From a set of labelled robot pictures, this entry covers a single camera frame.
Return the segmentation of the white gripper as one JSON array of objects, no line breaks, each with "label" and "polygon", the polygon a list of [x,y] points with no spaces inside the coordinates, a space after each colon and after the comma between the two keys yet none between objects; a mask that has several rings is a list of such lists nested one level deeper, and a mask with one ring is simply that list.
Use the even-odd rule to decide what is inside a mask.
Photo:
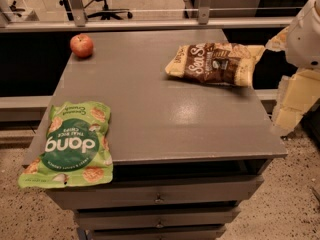
[{"label": "white gripper", "polygon": [[299,68],[291,77],[282,77],[272,112],[271,131],[288,135],[320,99],[320,0],[308,0],[290,26],[269,39],[265,48],[286,50],[286,60]]}]

